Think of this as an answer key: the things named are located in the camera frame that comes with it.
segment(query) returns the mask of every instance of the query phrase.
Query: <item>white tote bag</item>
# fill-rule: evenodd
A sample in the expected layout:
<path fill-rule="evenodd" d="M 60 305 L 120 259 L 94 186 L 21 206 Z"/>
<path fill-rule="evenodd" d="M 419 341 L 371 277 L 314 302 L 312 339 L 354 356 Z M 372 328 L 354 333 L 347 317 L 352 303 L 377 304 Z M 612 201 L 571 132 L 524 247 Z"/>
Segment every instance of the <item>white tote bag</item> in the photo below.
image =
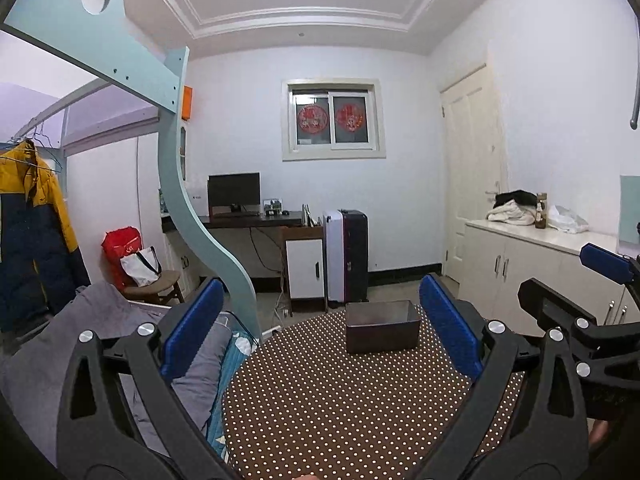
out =
<path fill-rule="evenodd" d="M 162 266 L 153 246 L 137 251 L 120 259 L 122 270 L 133 278 L 138 286 L 151 285 L 158 279 Z"/>

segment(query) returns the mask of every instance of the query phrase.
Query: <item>polka dot tablecloth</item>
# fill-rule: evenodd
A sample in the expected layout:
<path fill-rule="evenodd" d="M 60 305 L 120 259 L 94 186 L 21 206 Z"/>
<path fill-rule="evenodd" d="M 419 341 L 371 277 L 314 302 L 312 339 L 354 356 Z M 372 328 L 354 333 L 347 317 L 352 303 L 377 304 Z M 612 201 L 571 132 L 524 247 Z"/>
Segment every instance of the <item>polka dot tablecloth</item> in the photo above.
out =
<path fill-rule="evenodd" d="M 418 348 L 346 353 L 344 312 L 270 338 L 223 400 L 230 464 L 247 479 L 401 479 L 471 386 L 422 314 Z M 500 441 L 520 389 L 513 374 L 478 454 Z"/>

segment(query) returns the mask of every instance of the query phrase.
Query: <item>window frame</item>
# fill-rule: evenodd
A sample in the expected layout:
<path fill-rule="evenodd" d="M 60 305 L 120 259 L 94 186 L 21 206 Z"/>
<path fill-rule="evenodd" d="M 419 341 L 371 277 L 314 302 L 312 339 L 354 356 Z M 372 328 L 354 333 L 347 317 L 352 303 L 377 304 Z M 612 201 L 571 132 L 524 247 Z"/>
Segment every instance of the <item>window frame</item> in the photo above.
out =
<path fill-rule="evenodd" d="M 296 95 L 328 97 L 330 144 L 298 144 Z M 369 142 L 336 142 L 334 97 L 364 97 Z M 295 79 L 282 83 L 282 160 L 385 158 L 380 82 L 377 79 Z"/>

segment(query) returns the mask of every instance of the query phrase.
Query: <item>yellow and navy jacket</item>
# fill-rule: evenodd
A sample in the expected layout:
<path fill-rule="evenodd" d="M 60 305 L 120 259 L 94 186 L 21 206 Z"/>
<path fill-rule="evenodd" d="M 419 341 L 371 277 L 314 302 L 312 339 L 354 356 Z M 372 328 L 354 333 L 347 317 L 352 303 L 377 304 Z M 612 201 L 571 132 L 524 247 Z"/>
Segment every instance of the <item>yellow and navy jacket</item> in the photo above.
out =
<path fill-rule="evenodd" d="M 25 140 L 0 158 L 0 331 L 57 314 L 89 285 L 54 173 Z"/>

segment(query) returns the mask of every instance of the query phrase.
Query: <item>ceiling molding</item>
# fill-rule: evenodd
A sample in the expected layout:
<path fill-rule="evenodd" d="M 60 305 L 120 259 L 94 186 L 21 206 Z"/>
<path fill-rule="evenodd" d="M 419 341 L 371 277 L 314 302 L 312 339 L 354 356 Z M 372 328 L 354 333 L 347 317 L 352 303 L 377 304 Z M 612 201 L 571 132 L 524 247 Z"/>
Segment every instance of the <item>ceiling molding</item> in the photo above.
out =
<path fill-rule="evenodd" d="M 190 0 L 163 0 L 192 38 L 266 27 L 342 25 L 409 32 L 435 0 L 410 0 L 402 14 L 344 7 L 259 9 L 203 18 Z"/>

